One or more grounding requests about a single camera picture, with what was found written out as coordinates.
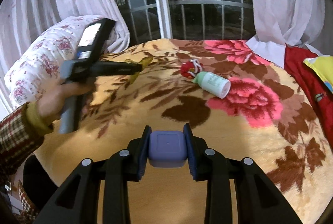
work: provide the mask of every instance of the purple cube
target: purple cube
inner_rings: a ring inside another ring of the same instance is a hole
[[[154,131],[149,138],[149,163],[156,168],[180,168],[187,159],[181,131]]]

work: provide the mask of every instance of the silver bolt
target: silver bolt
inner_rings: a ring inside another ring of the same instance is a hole
[[[207,154],[207,155],[214,155],[215,151],[213,149],[207,149],[207,150],[205,150],[205,154]]]
[[[128,150],[122,150],[119,152],[120,156],[128,156],[129,155],[129,151]]]
[[[89,158],[83,159],[81,164],[82,166],[89,166],[91,164],[91,160]]]
[[[244,161],[245,164],[247,164],[249,166],[253,164],[253,160],[251,158],[248,158],[248,157],[244,158],[243,161]]]

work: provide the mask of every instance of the window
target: window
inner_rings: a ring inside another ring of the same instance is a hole
[[[255,35],[252,0],[169,0],[173,38],[250,39]]]
[[[130,46],[161,37],[155,0],[115,0],[130,34]]]

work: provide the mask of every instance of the yellow blanket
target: yellow blanket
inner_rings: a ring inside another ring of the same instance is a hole
[[[60,185],[84,158],[104,160],[126,148],[145,125],[182,131],[189,122],[195,136],[225,157],[253,158],[302,222],[314,224],[333,195],[333,155],[295,80],[236,40],[161,39],[103,59],[140,61],[149,56],[153,62],[133,84],[130,76],[97,79],[91,111],[77,132],[60,135],[56,123],[55,132],[35,152],[54,182]],[[181,64],[191,58],[205,71],[229,78],[225,99],[179,74]],[[202,224],[205,197],[206,183],[194,182],[187,165],[155,169],[148,164],[143,180],[129,183],[132,223]]]

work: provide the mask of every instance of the black device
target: black device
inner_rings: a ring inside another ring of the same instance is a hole
[[[130,224],[127,182],[144,175],[152,130],[109,159],[84,159],[58,188],[34,224],[96,224],[99,186],[105,180],[103,224]],[[184,125],[190,173],[196,181],[208,181],[204,224],[232,224],[229,179],[234,179],[239,224],[302,224],[290,204],[251,159],[225,158],[194,137]]]
[[[126,62],[99,61],[105,41],[109,38],[115,21],[103,18],[84,31],[73,60],[65,61],[60,68],[60,78],[65,83],[85,82],[88,77],[132,75],[142,71],[142,65]],[[85,95],[67,98],[61,114],[59,133],[67,134],[79,128]]]

